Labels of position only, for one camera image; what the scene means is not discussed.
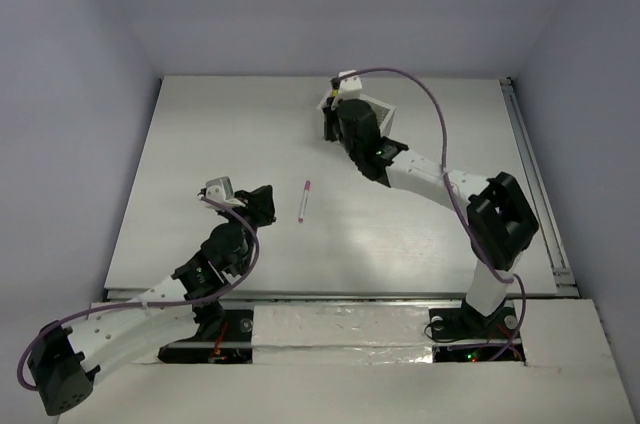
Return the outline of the purple capped white marker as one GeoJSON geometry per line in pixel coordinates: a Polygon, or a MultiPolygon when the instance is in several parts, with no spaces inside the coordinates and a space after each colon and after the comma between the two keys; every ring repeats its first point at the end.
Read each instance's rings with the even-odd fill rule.
{"type": "Polygon", "coordinates": [[[302,224],[304,222],[306,208],[307,208],[308,199],[309,199],[309,195],[310,195],[310,190],[311,190],[311,181],[310,180],[306,180],[305,184],[304,184],[304,187],[303,187],[303,192],[302,192],[302,196],[301,196],[301,201],[300,201],[300,206],[299,206],[299,211],[298,211],[298,217],[297,217],[297,222],[300,223],[300,224],[302,224]]]}

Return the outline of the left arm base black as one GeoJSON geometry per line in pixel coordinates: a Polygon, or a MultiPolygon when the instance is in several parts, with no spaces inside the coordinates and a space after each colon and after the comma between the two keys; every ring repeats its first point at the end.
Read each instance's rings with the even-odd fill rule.
{"type": "Polygon", "coordinates": [[[254,309],[217,304],[217,314],[196,333],[163,346],[158,359],[164,364],[251,364],[253,362],[254,309]]]}

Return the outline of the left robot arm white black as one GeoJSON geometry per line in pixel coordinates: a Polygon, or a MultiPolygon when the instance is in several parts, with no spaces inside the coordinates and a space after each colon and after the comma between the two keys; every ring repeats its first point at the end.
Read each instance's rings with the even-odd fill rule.
{"type": "Polygon", "coordinates": [[[223,177],[207,182],[197,198],[225,221],[189,260],[128,301],[45,325],[27,346],[18,381],[39,395],[47,415],[75,408],[133,360],[181,339],[213,339],[222,328],[221,298],[253,271],[260,255],[257,233],[276,221],[274,189],[235,191],[223,177]]]}

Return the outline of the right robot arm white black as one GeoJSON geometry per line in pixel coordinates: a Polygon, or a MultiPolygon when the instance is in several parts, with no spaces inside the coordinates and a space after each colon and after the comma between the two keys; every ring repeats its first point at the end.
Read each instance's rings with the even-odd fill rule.
{"type": "Polygon", "coordinates": [[[421,196],[462,219],[478,263],[460,323],[470,335],[486,334],[496,325],[516,262],[539,231],[517,179],[505,172],[489,178],[448,170],[419,155],[381,134],[378,116],[366,100],[330,96],[320,110],[324,139],[340,143],[364,177],[421,196]]]}

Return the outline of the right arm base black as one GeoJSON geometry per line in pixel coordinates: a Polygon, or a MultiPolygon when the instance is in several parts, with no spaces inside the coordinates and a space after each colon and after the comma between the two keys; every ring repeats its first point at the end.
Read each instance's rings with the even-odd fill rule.
{"type": "Polygon", "coordinates": [[[489,316],[463,301],[457,307],[431,308],[423,333],[433,344],[435,363],[524,363],[520,327],[521,318],[509,301],[489,316]]]}

